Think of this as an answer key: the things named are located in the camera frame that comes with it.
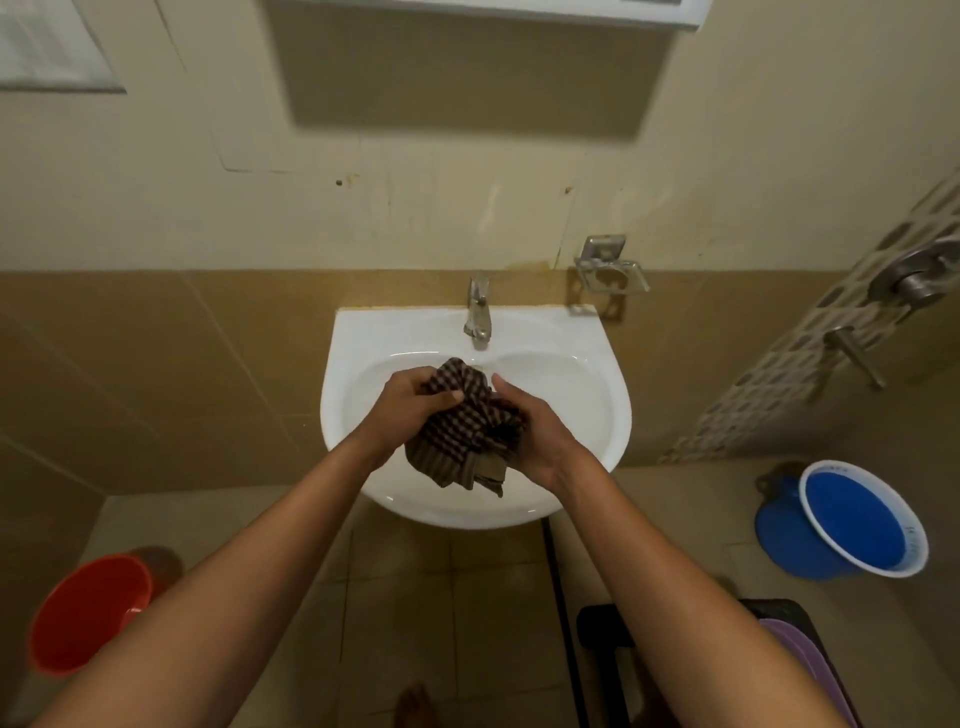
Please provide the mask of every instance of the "forearm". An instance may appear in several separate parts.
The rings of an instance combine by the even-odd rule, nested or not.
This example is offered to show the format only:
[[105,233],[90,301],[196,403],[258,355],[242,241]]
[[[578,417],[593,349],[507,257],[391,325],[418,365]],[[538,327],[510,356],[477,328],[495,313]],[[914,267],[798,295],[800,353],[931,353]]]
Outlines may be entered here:
[[187,573],[36,726],[227,725],[309,588],[375,455],[348,438]]
[[800,664],[592,456],[571,459],[558,495],[685,728],[845,725]]

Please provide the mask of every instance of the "washbasin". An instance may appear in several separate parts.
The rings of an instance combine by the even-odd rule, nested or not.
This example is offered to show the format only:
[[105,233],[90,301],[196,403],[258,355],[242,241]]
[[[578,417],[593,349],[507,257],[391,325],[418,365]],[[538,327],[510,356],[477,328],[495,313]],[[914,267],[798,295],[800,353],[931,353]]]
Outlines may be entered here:
[[[600,462],[612,470],[630,438],[627,387],[592,306],[494,306],[492,338],[464,334],[462,308],[342,309],[337,312],[320,403],[332,449],[370,412],[393,372],[451,356],[499,373],[545,399]],[[503,498],[475,486],[440,488],[407,463],[403,448],[373,473],[363,492],[401,516],[450,528],[499,528],[561,508],[549,492],[514,470]]]

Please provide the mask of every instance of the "tiled floor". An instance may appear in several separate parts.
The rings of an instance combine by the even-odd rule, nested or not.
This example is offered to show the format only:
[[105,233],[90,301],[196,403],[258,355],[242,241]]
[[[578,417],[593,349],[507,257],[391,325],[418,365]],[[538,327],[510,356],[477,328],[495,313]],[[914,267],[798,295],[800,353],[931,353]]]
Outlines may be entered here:
[[[803,604],[865,725],[960,723],[957,691],[882,580],[803,582],[760,550],[753,482],[773,462],[629,469],[617,479],[730,591]],[[189,568],[285,490],[111,498],[84,560],[166,546]],[[551,524],[573,619],[582,606],[609,597],[566,515]],[[591,725],[598,728],[604,721],[596,674],[577,650]],[[446,531],[362,499],[233,725],[387,728],[396,695],[415,681],[426,683],[446,728],[575,728],[538,523]],[[56,687],[28,681],[9,722],[26,722]]]

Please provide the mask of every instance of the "checkered cloth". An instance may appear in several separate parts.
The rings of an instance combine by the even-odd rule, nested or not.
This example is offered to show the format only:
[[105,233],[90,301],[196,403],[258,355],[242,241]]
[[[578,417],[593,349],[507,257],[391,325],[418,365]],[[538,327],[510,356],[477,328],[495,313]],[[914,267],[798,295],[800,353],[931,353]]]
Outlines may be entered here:
[[447,359],[422,388],[425,395],[455,390],[464,400],[430,416],[406,444],[407,461],[441,488],[460,483],[471,491],[475,481],[503,497],[507,461],[526,421],[497,396],[482,372],[457,358]]

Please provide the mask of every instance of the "soap dish holder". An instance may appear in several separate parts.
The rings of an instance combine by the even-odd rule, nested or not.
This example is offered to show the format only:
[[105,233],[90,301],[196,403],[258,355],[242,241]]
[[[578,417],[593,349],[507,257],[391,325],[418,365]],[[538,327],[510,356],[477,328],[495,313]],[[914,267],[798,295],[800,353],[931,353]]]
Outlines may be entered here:
[[591,235],[587,238],[580,255],[573,258],[573,264],[588,291],[612,296],[650,291],[640,264],[620,257],[626,243],[626,235]]

